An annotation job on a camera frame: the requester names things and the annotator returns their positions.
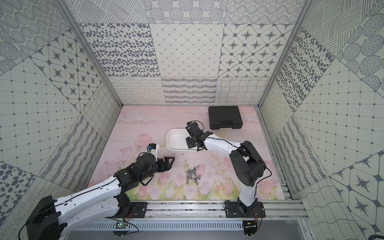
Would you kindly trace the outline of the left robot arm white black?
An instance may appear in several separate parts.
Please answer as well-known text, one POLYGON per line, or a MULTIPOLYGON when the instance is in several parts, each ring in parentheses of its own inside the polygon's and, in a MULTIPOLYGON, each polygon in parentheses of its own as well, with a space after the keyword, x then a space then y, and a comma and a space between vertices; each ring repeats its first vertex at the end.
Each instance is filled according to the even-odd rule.
POLYGON ((157 159, 151 153, 140 153, 137 160, 117 171, 107 180, 78 193, 54 199, 41 199, 24 227, 29 240, 58 240, 77 227, 103 218, 142 218, 146 204, 138 207, 131 202, 127 191, 138 185, 146 186, 154 175, 169 171, 175 159, 157 159))

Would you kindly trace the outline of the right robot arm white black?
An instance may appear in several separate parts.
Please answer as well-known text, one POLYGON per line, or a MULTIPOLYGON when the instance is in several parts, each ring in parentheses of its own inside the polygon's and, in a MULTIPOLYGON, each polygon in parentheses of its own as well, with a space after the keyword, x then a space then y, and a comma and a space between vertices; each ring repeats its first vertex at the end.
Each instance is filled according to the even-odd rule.
POLYGON ((197 151, 206 150, 229 157, 232 166, 241 182, 239 205, 251 207, 257 201, 257 185, 264 175, 267 166, 253 144, 249 141, 235 143, 221 139, 212 132, 204 132, 197 122, 188 122, 186 138, 189 149, 194 147, 197 151))

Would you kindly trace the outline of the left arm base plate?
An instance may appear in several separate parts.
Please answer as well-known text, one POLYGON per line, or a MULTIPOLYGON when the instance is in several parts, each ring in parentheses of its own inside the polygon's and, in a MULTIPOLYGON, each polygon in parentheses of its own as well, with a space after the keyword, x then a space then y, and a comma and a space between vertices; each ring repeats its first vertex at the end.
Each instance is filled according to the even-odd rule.
POLYGON ((147 212, 148 202, 131 202, 126 219, 144 219, 147 212))

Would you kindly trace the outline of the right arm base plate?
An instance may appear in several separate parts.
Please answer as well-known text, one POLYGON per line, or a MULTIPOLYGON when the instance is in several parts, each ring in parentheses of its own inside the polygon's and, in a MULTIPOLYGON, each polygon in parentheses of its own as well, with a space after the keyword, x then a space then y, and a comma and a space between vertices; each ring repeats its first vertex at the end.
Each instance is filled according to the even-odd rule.
POLYGON ((255 201, 251 206, 246 207, 243 203, 224 201, 223 208, 227 218, 265 218, 265 208, 262 202, 255 201))

